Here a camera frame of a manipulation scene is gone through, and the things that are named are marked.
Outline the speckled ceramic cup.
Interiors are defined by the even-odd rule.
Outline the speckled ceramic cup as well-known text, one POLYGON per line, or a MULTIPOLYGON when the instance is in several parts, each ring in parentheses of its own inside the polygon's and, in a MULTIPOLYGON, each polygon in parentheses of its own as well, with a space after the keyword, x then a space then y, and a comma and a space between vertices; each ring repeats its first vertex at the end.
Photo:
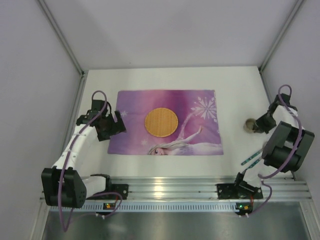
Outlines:
POLYGON ((246 133, 253 134, 257 132, 256 120, 254 118, 248 118, 244 125, 243 129, 246 133))

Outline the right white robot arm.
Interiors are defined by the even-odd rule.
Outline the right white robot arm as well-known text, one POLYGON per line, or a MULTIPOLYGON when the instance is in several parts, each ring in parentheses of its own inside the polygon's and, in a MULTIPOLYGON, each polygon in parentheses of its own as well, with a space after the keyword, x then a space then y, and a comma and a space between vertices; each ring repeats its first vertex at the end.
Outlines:
POLYGON ((315 134, 303 128, 298 110, 291 105, 291 93, 280 93, 258 119, 249 118, 244 130, 249 134, 266 134, 268 139, 261 149, 241 162, 245 170, 260 161, 279 173, 296 172, 304 162, 315 139, 315 134))

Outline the right aluminium frame post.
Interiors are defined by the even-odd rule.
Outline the right aluminium frame post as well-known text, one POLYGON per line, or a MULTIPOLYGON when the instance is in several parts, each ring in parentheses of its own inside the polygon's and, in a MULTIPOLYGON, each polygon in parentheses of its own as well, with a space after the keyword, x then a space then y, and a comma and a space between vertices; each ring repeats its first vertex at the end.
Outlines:
POLYGON ((282 41, 284 40, 287 32, 289 31, 290 27, 292 26, 294 20, 298 16, 299 12, 303 8, 306 0, 295 0, 294 5, 289 11, 288 16, 285 18, 285 21, 281 25, 278 33, 276 34, 269 50, 267 51, 261 65, 258 67, 258 71, 260 74, 264 72, 268 63, 272 59, 273 55, 276 53, 277 49, 280 47, 282 41))

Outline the spoon with teal handle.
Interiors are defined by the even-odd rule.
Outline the spoon with teal handle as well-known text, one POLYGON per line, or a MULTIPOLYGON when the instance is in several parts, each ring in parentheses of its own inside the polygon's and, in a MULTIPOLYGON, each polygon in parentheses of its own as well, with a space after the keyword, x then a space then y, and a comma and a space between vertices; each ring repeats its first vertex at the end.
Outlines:
POLYGON ((245 164, 247 164, 249 161, 251 161, 252 159, 256 158, 257 156, 259 156, 260 154, 262 154, 264 147, 266 146, 266 142, 264 142, 262 144, 261 149, 259 149, 258 151, 256 151, 255 153, 253 153, 252 155, 250 155, 247 159, 245 159, 240 165, 244 166, 245 164))

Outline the purple printed placemat cloth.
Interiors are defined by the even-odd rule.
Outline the purple printed placemat cloth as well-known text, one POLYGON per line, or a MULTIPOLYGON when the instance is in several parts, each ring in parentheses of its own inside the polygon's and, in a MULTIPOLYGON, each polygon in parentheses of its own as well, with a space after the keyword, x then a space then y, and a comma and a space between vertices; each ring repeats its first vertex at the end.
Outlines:
POLYGON ((223 155, 214 90, 122 90, 116 109, 126 132, 113 136, 108 153, 118 155, 223 155), (177 116, 176 130, 165 137, 146 129, 147 115, 159 108, 177 116))

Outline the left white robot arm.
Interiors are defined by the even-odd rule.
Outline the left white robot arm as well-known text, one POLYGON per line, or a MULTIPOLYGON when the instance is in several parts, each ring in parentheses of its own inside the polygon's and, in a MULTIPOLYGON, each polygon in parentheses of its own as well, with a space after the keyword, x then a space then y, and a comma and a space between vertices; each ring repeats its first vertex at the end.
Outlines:
POLYGON ((91 108, 77 119, 74 133, 60 158, 42 171, 44 199, 48 206, 79 209, 86 199, 95 199, 114 190, 109 175, 96 173, 82 177, 78 172, 92 144, 108 141, 126 131, 120 112, 116 110, 111 114, 111 110, 108 101, 92 100, 91 108))

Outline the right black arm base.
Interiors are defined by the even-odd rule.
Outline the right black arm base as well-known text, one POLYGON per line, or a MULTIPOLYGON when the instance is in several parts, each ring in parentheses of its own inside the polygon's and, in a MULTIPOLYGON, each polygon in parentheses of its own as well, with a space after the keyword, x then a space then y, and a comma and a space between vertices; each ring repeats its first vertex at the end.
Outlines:
POLYGON ((219 200, 254 200, 264 198, 262 189, 247 183, 235 185, 234 183, 220 183, 216 185, 219 200))

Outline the aluminium frame post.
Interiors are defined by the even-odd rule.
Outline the aluminium frame post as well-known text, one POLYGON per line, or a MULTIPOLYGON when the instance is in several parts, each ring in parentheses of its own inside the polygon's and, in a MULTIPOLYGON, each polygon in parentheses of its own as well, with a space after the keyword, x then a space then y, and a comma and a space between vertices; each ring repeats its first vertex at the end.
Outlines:
POLYGON ((49 6, 47 5, 45 0, 35 0, 35 2, 38 4, 40 10, 43 12, 45 18, 48 20, 52 30, 54 31, 55 35, 57 36, 59 42, 62 45, 62 48, 68 55, 71 63, 75 67, 76 71, 83 76, 84 70, 79 64, 79 61, 77 60, 74 52, 72 51, 72 48, 70 47, 67 39, 65 38, 59 24, 57 23, 54 15, 52 14, 52 11, 50 10, 49 6))
POLYGON ((298 16, 299 12, 303 8, 306 0, 295 0, 294 5, 289 11, 288 16, 285 18, 285 21, 281 25, 278 33, 276 34, 269 50, 267 51, 261 65, 258 67, 258 71, 260 74, 264 72, 268 63, 272 59, 273 55, 276 53, 277 49, 280 47, 282 41, 284 40, 287 32, 289 31, 290 27, 292 26, 294 20, 298 16))

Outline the left aluminium frame post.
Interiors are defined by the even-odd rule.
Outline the left aluminium frame post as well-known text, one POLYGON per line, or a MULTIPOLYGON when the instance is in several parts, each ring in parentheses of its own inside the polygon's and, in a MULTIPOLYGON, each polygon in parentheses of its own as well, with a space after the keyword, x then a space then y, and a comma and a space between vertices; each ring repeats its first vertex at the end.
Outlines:
POLYGON ((59 24, 57 23, 54 15, 52 14, 52 11, 50 10, 49 6, 47 5, 45 0, 35 0, 35 2, 38 4, 40 10, 43 12, 45 18, 48 20, 52 30, 54 31, 55 35, 57 36, 59 42, 62 45, 62 48, 68 55, 71 63, 75 67, 76 71, 83 76, 84 70, 79 64, 79 61, 77 60, 74 52, 72 51, 72 48, 70 47, 67 39, 65 38, 59 24))

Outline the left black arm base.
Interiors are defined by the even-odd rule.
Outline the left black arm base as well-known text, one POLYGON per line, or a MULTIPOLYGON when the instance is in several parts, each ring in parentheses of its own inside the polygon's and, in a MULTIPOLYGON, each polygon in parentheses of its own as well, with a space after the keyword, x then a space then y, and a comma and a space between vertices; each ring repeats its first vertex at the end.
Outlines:
MULTIPOLYGON (((110 192, 115 192, 118 193, 122 196, 123 200, 126 200, 128 198, 129 194, 129 185, 128 184, 111 184, 106 188, 103 193, 110 193, 110 192)), ((119 200, 120 197, 114 194, 107 194, 107 195, 102 195, 99 197, 100 199, 103 200, 119 200)))

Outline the aluminium mounting rail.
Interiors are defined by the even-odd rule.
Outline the aluminium mounting rail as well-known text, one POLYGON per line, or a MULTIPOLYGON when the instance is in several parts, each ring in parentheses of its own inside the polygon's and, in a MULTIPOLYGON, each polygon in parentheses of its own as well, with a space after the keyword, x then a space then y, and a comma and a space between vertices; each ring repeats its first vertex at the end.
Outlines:
MULTIPOLYGON (((128 185, 128 200, 217 200, 218 184, 233 183, 229 177, 113 177, 113 184, 128 185)), ((267 179, 273 202, 308 201, 312 198, 306 182, 293 178, 267 179)))

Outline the round woven bamboo plate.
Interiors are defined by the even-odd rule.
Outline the round woven bamboo plate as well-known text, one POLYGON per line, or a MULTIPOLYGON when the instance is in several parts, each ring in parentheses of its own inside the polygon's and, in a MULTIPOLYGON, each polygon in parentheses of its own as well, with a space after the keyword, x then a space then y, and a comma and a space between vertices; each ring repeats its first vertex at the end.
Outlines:
POLYGON ((177 115, 171 109, 164 107, 151 110, 144 119, 147 132, 158 138, 172 135, 177 130, 178 124, 177 115))

